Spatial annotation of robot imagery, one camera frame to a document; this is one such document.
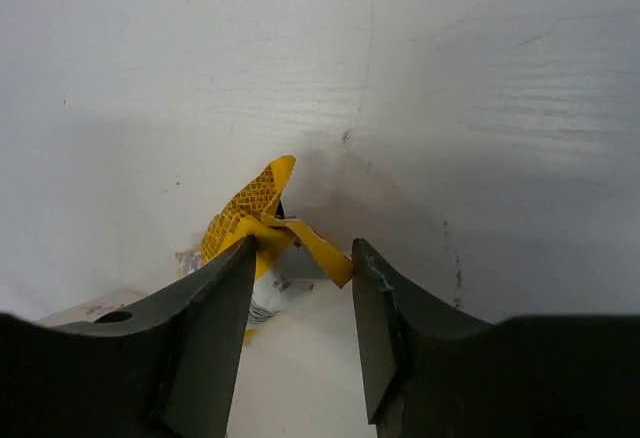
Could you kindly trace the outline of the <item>yellow snack bar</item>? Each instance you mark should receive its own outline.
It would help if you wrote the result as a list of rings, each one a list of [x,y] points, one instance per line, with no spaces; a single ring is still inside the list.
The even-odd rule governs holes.
[[[339,288],[352,277],[352,262],[311,226],[284,212],[281,197],[296,164],[281,156],[237,192],[209,223],[200,244],[175,254],[184,278],[243,238],[256,240],[255,278],[244,341],[271,318],[330,281]]]

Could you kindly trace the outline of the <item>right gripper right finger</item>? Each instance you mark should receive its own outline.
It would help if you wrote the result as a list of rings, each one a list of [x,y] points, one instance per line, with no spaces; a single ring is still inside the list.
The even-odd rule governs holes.
[[[490,324],[352,245],[368,422],[381,437],[635,437],[639,319],[525,315]]]

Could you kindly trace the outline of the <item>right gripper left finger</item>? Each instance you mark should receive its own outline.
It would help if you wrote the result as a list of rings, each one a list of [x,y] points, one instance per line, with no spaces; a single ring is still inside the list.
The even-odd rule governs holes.
[[[244,238],[93,322],[1,317],[5,437],[222,437],[252,296]]]

